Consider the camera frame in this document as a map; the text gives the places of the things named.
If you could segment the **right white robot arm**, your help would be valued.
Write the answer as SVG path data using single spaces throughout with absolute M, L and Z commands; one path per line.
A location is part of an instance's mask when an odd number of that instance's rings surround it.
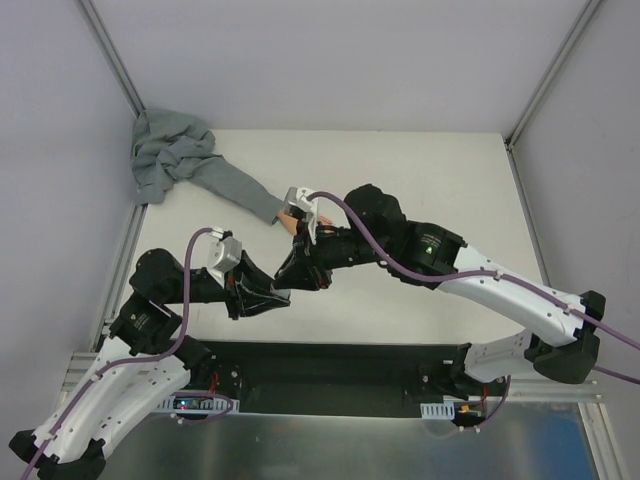
M 484 383 L 530 371 L 576 385 L 596 366 L 595 330 L 606 303 L 601 294 L 530 282 L 460 235 L 408 219 L 394 196 L 372 184 L 344 199 L 292 187 L 284 210 L 296 218 L 297 233 L 276 273 L 277 289 L 323 290 L 334 270 L 376 263 L 403 283 L 465 298 L 521 326 L 503 339 L 460 346 L 450 367 L 457 392 L 473 394 Z

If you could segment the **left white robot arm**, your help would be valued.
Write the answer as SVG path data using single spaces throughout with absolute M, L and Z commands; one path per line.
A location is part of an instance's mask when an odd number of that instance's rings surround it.
M 184 387 L 204 387 L 212 352 L 186 333 L 189 314 L 171 305 L 222 303 L 233 320 L 290 304 L 246 252 L 212 269 L 181 265 L 165 249 L 145 252 L 133 292 L 91 367 L 47 421 L 17 432 L 10 449 L 41 479 L 96 479 L 122 439 Z

